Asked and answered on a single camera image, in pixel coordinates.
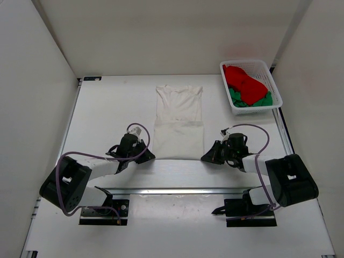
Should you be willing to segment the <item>white t shirt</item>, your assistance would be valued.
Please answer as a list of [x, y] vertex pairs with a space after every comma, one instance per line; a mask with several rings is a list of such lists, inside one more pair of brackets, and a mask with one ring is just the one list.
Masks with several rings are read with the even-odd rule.
[[199, 160], [204, 154], [203, 87], [156, 87], [153, 153], [157, 159]]

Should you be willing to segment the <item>red t shirt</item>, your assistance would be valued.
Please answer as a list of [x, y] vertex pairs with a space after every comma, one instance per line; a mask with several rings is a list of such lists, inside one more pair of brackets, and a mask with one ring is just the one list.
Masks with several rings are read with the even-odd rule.
[[235, 91], [242, 91], [242, 88], [245, 86], [265, 86], [263, 83], [250, 77], [242, 68], [222, 65], [222, 69], [228, 88], [233, 88]]

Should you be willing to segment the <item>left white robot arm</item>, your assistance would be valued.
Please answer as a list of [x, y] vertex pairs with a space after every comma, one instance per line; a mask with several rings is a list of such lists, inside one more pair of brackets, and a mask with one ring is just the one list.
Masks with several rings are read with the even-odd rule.
[[101, 187], [88, 187], [89, 181], [106, 175], [117, 175], [135, 162], [142, 164], [155, 159], [148, 143], [140, 137], [140, 128], [127, 131], [120, 144], [112, 146], [106, 155], [96, 156], [81, 152], [61, 155], [55, 168], [42, 184], [39, 195], [59, 207], [70, 217], [81, 208], [94, 209], [101, 215], [118, 211], [113, 208], [111, 194]]

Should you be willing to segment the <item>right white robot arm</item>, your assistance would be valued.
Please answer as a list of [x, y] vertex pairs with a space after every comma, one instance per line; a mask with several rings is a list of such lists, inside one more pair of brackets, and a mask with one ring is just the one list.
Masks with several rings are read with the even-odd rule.
[[269, 182], [247, 190], [242, 200], [244, 213], [253, 215], [261, 205], [287, 207], [319, 196], [319, 189], [299, 155], [291, 154], [276, 159], [249, 152], [247, 136], [242, 133], [226, 134], [214, 142], [201, 157], [203, 162], [225, 164], [244, 173], [255, 173], [259, 180], [267, 176]]

